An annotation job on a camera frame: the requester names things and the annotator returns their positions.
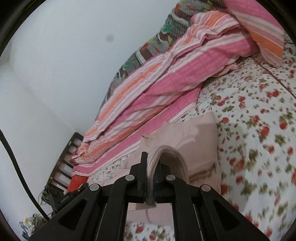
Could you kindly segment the pale pink knit sweater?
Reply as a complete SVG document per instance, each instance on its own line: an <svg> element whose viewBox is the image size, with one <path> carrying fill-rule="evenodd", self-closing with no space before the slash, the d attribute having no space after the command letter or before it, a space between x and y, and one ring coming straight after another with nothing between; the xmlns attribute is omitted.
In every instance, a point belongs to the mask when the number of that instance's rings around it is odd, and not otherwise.
<svg viewBox="0 0 296 241"><path fill-rule="evenodd" d="M173 157L162 154L161 163L170 167L176 177L188 184L200 187L210 185L221 193L221 167L218 162L218 132L214 114L208 112L183 123L168 123L154 133L140 138L139 148L114 172L114 178L105 182L114 183L126 175L132 165L140 162L142 152L150 153L160 146L170 146L182 156L184 164Z"/></svg>

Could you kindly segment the red orange cloth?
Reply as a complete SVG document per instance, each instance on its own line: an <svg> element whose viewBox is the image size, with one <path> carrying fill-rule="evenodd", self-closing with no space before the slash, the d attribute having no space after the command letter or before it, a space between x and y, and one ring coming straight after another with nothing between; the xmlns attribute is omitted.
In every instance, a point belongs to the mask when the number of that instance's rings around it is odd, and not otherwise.
<svg viewBox="0 0 296 241"><path fill-rule="evenodd" d="M79 176L79 175L72 176L70 184L67 188L67 192L73 192L78 190L81 185L87 182L87 180L88 180L88 177L86 176Z"/></svg>

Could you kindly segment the pink orange striped quilt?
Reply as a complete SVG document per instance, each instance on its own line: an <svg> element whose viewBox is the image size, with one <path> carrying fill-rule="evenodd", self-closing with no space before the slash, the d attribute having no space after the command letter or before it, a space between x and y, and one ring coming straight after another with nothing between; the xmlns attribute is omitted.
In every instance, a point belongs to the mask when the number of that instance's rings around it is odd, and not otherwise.
<svg viewBox="0 0 296 241"><path fill-rule="evenodd" d="M203 81L229 71L258 51L240 22L223 11L197 13L172 48L147 61L113 93L70 161L74 175L90 176L132 152L198 98Z"/></svg>

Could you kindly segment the pink striped pillow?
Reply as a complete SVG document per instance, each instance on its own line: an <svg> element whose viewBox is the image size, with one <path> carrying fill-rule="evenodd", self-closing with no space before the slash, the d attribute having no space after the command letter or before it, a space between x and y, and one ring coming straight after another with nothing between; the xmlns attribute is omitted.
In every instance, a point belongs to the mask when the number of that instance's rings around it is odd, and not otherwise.
<svg viewBox="0 0 296 241"><path fill-rule="evenodd" d="M284 52L284 29L257 1L225 0L227 8L259 46L265 61L279 67Z"/></svg>

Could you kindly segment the multicolour patterned blanket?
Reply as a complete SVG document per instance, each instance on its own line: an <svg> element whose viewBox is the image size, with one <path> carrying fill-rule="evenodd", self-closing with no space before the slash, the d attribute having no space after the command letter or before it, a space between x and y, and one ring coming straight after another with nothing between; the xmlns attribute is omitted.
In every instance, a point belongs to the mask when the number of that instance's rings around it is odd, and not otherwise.
<svg viewBox="0 0 296 241"><path fill-rule="evenodd" d="M112 79L102 104L105 104L125 79L152 57L167 51L191 26L196 13L226 8L223 1L179 1L167 16L159 32L138 48L121 66Z"/></svg>

